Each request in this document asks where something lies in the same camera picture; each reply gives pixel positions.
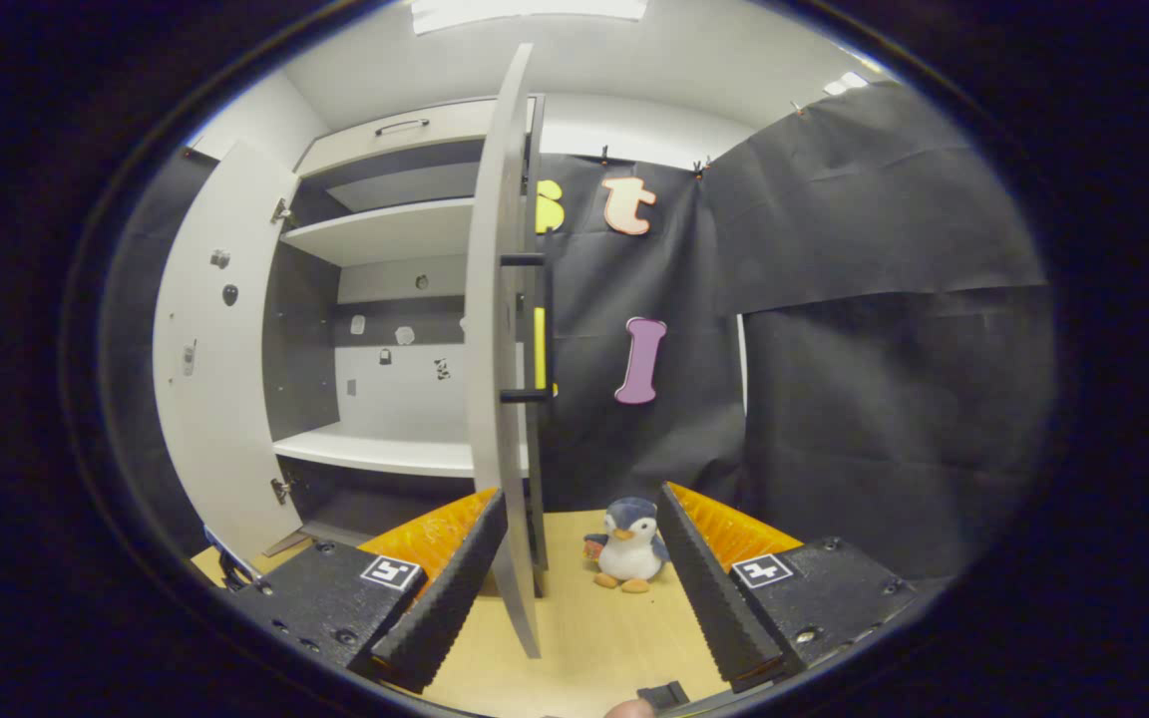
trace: stuffed penguin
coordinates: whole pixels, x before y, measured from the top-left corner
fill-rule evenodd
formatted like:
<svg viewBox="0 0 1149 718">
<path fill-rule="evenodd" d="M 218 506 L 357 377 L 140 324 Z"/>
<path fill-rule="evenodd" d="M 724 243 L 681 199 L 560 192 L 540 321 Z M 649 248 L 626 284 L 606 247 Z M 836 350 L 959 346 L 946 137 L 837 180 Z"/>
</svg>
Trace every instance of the stuffed penguin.
<svg viewBox="0 0 1149 718">
<path fill-rule="evenodd" d="M 668 561 L 668 547 L 658 538 L 657 508 L 650 501 L 629 496 L 606 509 L 608 534 L 584 536 L 584 555 L 597 561 L 601 573 L 593 581 L 608 589 L 624 582 L 626 593 L 650 590 Z"/>
</svg>

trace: open cabinet door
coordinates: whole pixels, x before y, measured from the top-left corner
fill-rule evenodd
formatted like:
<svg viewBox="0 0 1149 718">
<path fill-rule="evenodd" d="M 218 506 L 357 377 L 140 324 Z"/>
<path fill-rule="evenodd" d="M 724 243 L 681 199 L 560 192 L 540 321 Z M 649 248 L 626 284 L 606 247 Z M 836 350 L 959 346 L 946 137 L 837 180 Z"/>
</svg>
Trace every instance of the open cabinet door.
<svg viewBox="0 0 1149 718">
<path fill-rule="evenodd" d="M 499 394 L 517 381 L 518 269 L 501 269 L 499 255 L 523 249 L 525 64 L 531 45 L 517 47 L 499 87 L 469 224 L 465 286 L 466 418 L 478 491 L 501 487 L 508 534 L 495 556 L 494 577 L 525 655 L 539 658 L 534 630 L 534 578 L 525 532 L 525 495 L 517 460 L 517 407 Z"/>
<path fill-rule="evenodd" d="M 246 561 L 300 528 L 264 406 L 264 294 L 299 178 L 233 145 L 188 208 L 154 315 L 154 392 L 171 463 L 201 522 Z"/>
</svg>

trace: door hinge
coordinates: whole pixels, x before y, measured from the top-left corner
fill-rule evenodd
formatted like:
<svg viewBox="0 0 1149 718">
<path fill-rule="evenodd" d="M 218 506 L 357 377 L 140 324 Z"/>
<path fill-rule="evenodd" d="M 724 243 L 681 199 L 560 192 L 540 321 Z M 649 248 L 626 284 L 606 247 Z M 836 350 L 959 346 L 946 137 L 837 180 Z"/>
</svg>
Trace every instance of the door hinge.
<svg viewBox="0 0 1149 718">
<path fill-rule="evenodd" d="M 269 485 L 273 487 L 273 496 L 278 505 L 286 505 L 286 496 L 291 495 L 291 487 L 284 485 L 282 479 L 272 479 Z"/>
<path fill-rule="evenodd" d="M 286 481 L 273 478 L 269 481 L 269 486 L 273 488 L 273 496 L 277 499 L 278 505 L 286 505 L 286 496 L 291 495 L 291 491 L 294 487 L 309 487 L 309 482 L 296 477 L 295 473 L 287 472 Z"/>
<path fill-rule="evenodd" d="M 273 218 L 269 219 L 269 223 L 277 223 L 278 219 L 286 219 L 287 224 L 291 224 L 292 229 L 299 229 L 300 223 L 296 222 L 295 215 L 291 213 L 291 208 L 286 206 L 286 199 L 283 196 L 277 201 L 277 208 L 273 208 Z"/>
</svg>

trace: cabinet shelf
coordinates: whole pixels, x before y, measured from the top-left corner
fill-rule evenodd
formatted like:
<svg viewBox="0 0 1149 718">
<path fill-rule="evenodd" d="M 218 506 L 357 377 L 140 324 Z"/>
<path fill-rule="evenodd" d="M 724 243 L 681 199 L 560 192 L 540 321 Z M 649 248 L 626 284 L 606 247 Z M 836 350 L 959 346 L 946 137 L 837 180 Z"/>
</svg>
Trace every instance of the cabinet shelf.
<svg viewBox="0 0 1149 718">
<path fill-rule="evenodd" d="M 416 201 L 284 233 L 283 241 L 338 268 L 464 254 L 472 199 Z"/>
<path fill-rule="evenodd" d="M 355 429 L 342 422 L 329 424 L 273 442 L 273 454 L 370 472 L 472 477 L 472 449 L 466 443 L 380 440 L 353 432 Z M 518 457 L 525 472 L 525 446 L 520 446 Z"/>
</svg>

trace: wooden table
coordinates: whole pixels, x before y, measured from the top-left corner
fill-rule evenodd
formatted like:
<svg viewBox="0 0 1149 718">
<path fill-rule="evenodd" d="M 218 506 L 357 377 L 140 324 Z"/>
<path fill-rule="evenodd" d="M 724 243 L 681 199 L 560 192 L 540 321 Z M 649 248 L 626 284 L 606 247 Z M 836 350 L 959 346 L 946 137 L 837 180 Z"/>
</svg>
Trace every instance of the wooden table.
<svg viewBox="0 0 1149 718">
<path fill-rule="evenodd" d="M 603 510 L 547 514 L 548 571 L 534 602 L 542 658 L 527 659 L 491 580 L 423 698 L 501 718 L 601 717 L 642 687 L 680 681 L 689 700 L 724 692 L 677 572 L 666 564 L 643 594 L 603 589 L 583 557 L 584 534 L 601 530 Z M 260 571 L 304 549 L 301 542 Z M 215 550 L 194 562 L 218 578 Z"/>
</svg>

